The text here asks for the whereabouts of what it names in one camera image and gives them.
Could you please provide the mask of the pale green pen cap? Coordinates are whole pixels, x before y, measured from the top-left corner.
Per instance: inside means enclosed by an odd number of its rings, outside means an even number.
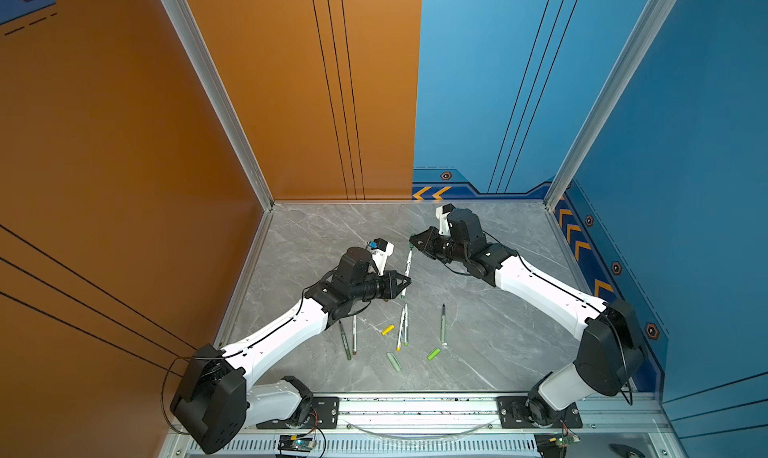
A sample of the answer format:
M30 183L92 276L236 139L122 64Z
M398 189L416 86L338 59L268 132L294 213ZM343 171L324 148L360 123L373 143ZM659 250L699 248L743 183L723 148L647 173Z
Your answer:
M395 356L393 353L391 353L391 352L387 352L387 353L386 353L386 357L387 357L387 359L388 359L388 361L389 361L390 365L391 365L391 366L392 366L392 368L394 369L394 371L395 371L396 373L401 373L401 372L402 372L402 367L401 367L401 365L399 364L399 362L398 362L398 360L397 360L396 356Z

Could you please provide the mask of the dark green pen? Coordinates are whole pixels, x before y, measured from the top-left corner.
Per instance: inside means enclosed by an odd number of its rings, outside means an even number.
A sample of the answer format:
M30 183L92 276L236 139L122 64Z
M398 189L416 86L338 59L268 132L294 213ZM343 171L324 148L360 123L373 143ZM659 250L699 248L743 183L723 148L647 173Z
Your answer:
M349 343L349 340L348 340L348 335L347 335L347 333L345 331L343 322L339 321L338 322L338 326L339 326L340 337L341 337L341 341L342 341L342 345L343 345L343 349L344 349L344 353L345 353L346 359L348 361L351 361L352 357L353 357L353 353L352 353L352 349L350 347L350 343Z

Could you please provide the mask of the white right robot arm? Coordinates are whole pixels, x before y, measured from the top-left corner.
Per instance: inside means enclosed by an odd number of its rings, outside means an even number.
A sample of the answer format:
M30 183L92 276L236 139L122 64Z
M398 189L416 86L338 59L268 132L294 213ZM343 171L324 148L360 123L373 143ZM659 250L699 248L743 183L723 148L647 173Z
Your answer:
M530 422L548 427L570 405L593 394L633 401L629 382L646 362L648 348L630 303L604 301L539 270L488 235L469 209L444 205L436 217L437 226L410 237L415 249L445 265L460 263L470 276L547 314L579 342L571 364L546 375L529 391Z

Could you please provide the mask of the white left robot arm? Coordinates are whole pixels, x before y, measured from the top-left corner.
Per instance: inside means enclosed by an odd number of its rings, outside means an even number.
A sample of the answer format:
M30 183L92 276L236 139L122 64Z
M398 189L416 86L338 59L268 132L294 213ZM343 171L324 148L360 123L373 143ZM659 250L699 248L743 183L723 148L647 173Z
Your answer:
M294 376L267 385L259 379L295 348L353 316L355 304L401 295L411 280L387 269L393 252L382 238L350 247L283 315L223 348L199 348L169 404L182 430L204 453L214 454L245 427L272 420L302 426L314 398L309 388Z

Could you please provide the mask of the white pen green tip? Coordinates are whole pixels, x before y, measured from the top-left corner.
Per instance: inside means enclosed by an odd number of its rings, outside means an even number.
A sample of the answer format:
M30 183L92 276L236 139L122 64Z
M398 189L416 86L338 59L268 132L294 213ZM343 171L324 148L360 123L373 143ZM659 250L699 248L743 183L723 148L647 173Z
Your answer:
M414 249L413 245L409 245L409 253L408 253L408 256L407 256L406 268L405 268L405 272L404 272L404 275L406 277L409 277L409 278L410 278L410 272L411 272L411 267L412 267L413 249ZM405 299L406 288L403 289L401 294L400 294L400 298L401 299Z

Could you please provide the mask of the light green pen black tip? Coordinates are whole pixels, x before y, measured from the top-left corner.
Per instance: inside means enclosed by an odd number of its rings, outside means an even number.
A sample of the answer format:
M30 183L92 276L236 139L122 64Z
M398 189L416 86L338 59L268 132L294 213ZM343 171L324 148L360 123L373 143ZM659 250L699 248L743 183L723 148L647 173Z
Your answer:
M447 320L446 320L446 305L442 304L441 306L441 315L440 315L440 341L443 346L447 344L446 340L446 334L447 334Z

